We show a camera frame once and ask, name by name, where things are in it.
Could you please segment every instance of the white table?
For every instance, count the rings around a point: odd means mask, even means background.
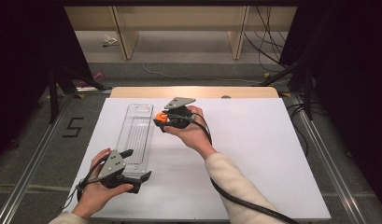
[[[89,170],[94,155],[114,148],[129,104],[152,104],[154,113],[172,98],[106,99],[73,187]],[[279,98],[197,99],[216,150],[230,156],[267,199],[298,220],[329,219],[330,214]],[[153,131],[150,180],[138,194],[112,199],[93,217],[148,221],[227,220],[202,158],[176,137]],[[66,210],[76,205],[74,200]]]

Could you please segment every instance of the clear plastic container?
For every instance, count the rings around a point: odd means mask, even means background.
[[[150,142],[153,133],[153,105],[129,105],[116,150],[132,149],[133,155],[125,158],[124,175],[142,175],[147,172]]]

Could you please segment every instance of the metal rail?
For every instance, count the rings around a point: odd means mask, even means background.
[[[298,93],[293,94],[292,101],[295,104],[301,104],[303,102]],[[307,129],[307,132],[309,133],[309,136],[317,149],[319,157],[321,158],[321,161],[325,166],[325,170],[327,171],[328,176],[330,177],[333,186],[335,187],[336,192],[339,198],[341,199],[342,204],[345,207],[351,222],[354,224],[367,223],[355,197],[352,195],[350,189],[346,184],[345,179],[342,177],[342,175],[339,172],[339,169],[336,167],[336,164],[332,159],[330,151],[326,148],[324,141],[319,135],[313,120],[309,120],[304,111],[302,111],[300,114],[304,126]]]
[[[67,106],[71,102],[72,98],[73,98],[73,95],[66,95],[63,98],[62,108],[59,111],[59,114],[56,120],[53,123],[51,123],[48,129],[45,131],[45,134],[42,137],[42,140],[39,142],[39,145],[36,148],[36,151],[33,157],[30,159],[30,162],[28,163],[27,167],[22,173],[19,182],[16,184],[15,189],[12,191],[10,196],[7,198],[7,201],[1,208],[0,224],[10,223],[11,219],[15,215],[16,210],[19,207],[28,186],[34,177],[40,162],[42,162],[42,159],[45,155],[45,152],[47,151],[47,148],[50,145],[50,142],[57,130],[57,127],[60,124],[64,111],[66,110]]]

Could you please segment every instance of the printed number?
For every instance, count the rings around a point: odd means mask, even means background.
[[[63,135],[63,138],[78,137],[78,134],[82,128],[81,127],[72,127],[72,121],[74,121],[74,119],[83,119],[83,118],[71,118],[71,120],[69,121],[69,124],[67,126],[67,130],[77,130],[77,133],[73,134],[73,135]]]

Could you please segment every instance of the cable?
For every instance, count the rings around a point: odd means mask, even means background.
[[[200,118],[202,118],[203,122],[205,123],[205,127],[203,125],[201,125],[200,123],[194,121],[194,120],[192,120],[191,123],[196,124],[197,126],[199,126],[205,132],[205,135],[207,135],[208,141],[210,142],[210,144],[212,146],[213,145],[213,140],[211,139],[211,132],[210,132],[210,130],[208,128],[207,123],[205,122],[205,118],[203,118],[200,114],[197,114],[197,113],[192,113],[192,114],[197,115]]]
[[[77,190],[77,188],[74,188],[74,190],[72,190],[72,193],[66,199],[66,201],[69,200],[69,202],[67,204],[65,204],[64,206],[60,206],[61,211],[64,210],[66,207],[68,207],[69,204],[71,204],[72,199],[74,198],[75,190]]]
[[[80,200],[80,197],[82,197],[82,193],[83,193],[83,190],[86,188],[86,186],[88,184],[91,184],[91,183],[94,183],[96,181],[93,181],[93,182],[88,182],[89,181],[89,178],[90,176],[92,175],[92,172],[97,168],[98,165],[100,165],[101,162],[103,161],[106,161],[106,159],[109,157],[109,155],[106,155],[104,156],[103,158],[101,158],[88,172],[88,174],[85,176],[85,178],[83,178],[83,180],[75,186],[75,189],[78,191],[77,193],[77,197],[78,197],[78,201]]]
[[[286,38],[284,38],[284,36],[281,34],[281,32],[278,32],[278,34],[281,36],[281,38],[284,40],[284,42],[286,42]]]
[[[187,78],[187,79],[194,79],[194,80],[198,80],[198,79],[214,79],[214,80],[220,80],[220,81],[241,81],[241,82],[249,82],[249,83],[256,83],[256,84],[260,84],[261,82],[258,82],[258,81],[251,81],[251,80],[245,80],[245,79],[235,79],[235,78],[231,78],[231,79],[228,79],[228,78],[219,78],[219,77],[183,77],[183,76],[168,76],[164,73],[161,73],[161,72],[154,72],[154,71],[150,71],[147,69],[147,67],[144,65],[144,63],[142,63],[142,66],[144,67],[144,69],[151,73],[151,74],[158,74],[158,75],[161,75],[163,77],[170,77],[170,78]]]
[[[255,203],[249,203],[247,201],[244,201],[244,200],[241,200],[237,197],[234,197],[233,195],[229,194],[228,192],[226,192],[225,190],[223,190],[222,188],[220,188],[215,182],[213,179],[211,179],[211,183],[213,184],[214,188],[217,190],[217,192],[222,195],[222,197],[226,198],[227,200],[231,201],[232,203],[237,203],[239,205],[242,205],[246,208],[249,208],[249,209],[252,209],[254,211],[258,211],[260,213],[263,213],[269,217],[274,217],[278,220],[281,220],[281,221],[285,221],[287,223],[290,223],[290,224],[298,224],[297,221],[293,220],[292,218],[290,217],[286,217],[276,211],[273,211],[273,210],[270,210],[268,208],[265,208],[263,206],[260,206],[260,205],[257,205]]]
[[[263,52],[263,51],[261,50],[261,48],[258,48],[257,46],[255,46],[255,44],[252,43],[251,40],[249,40],[249,38],[248,38],[248,36],[247,36],[246,33],[244,33],[244,36],[245,36],[246,39],[248,40],[249,44],[251,44],[252,47],[254,47],[255,50],[257,50],[259,53],[263,54],[265,57],[269,58],[269,59],[272,60],[273,62],[277,63],[278,65],[281,65],[280,62],[279,62],[278,60],[276,60],[276,59],[270,57],[267,53]]]
[[[265,40],[265,39],[262,39],[262,37],[260,37],[260,36],[257,34],[257,32],[254,31],[254,34],[255,34],[255,36],[257,36],[261,41],[264,41],[265,43],[268,43],[268,44],[273,44],[273,43],[270,42],[270,41],[267,41],[267,40]],[[284,46],[279,45],[279,44],[274,44],[274,45],[276,45],[276,46],[278,46],[278,47],[281,47],[281,48],[284,48]]]
[[[306,137],[299,130],[298,126],[296,126],[295,123],[293,122],[293,118],[295,117],[295,115],[298,114],[299,112],[301,112],[302,110],[304,110],[304,104],[290,105],[287,107],[287,109],[290,109],[294,106],[296,106],[296,108],[295,108],[295,110],[292,111],[292,114],[290,115],[290,122],[292,123],[292,126],[295,128],[295,130],[298,132],[298,134],[304,139],[304,143],[306,144],[305,150],[304,150],[304,155],[307,157],[307,155],[309,153],[309,143],[307,142]]]
[[[272,8],[271,8],[271,7],[267,7],[267,22],[266,22],[266,23],[264,22],[264,19],[263,19],[262,14],[261,14],[261,12],[260,12],[260,10],[259,10],[258,7],[257,7],[257,11],[258,11],[258,14],[259,14],[259,16],[260,16],[260,18],[261,18],[262,24],[263,24],[263,26],[264,26],[264,28],[265,28],[265,33],[264,33],[264,35],[263,35],[263,39],[264,39],[264,37],[266,36],[266,33],[267,33],[267,34],[269,35],[269,37],[270,37],[270,41],[271,41],[271,43],[272,43],[272,49],[273,49],[273,52],[275,53],[276,57],[278,58],[278,56],[277,56],[277,54],[276,54],[276,51],[275,51],[275,48],[274,48],[274,46],[273,46],[273,44],[276,45],[276,42],[275,42],[275,40],[272,38],[272,35],[271,35],[271,33],[270,33],[270,13],[271,13],[271,11],[272,11]]]

